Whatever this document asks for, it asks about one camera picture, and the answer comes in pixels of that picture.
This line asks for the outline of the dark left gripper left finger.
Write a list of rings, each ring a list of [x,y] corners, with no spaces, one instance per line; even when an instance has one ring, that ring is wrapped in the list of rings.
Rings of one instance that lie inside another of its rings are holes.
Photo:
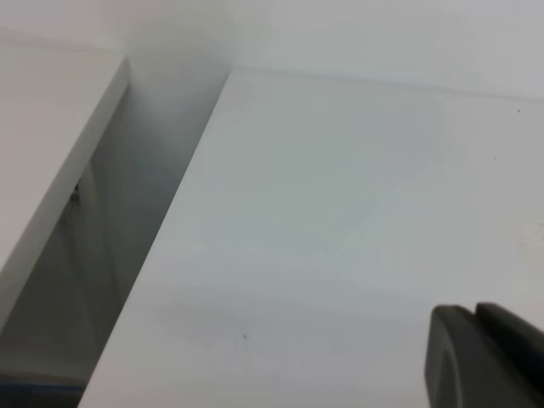
[[[431,407],[531,406],[530,387],[461,307],[433,309],[424,374]]]

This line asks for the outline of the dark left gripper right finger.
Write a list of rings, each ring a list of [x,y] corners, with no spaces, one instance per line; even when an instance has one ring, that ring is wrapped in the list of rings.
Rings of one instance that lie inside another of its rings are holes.
[[[495,303],[479,303],[477,407],[543,406],[543,331]]]

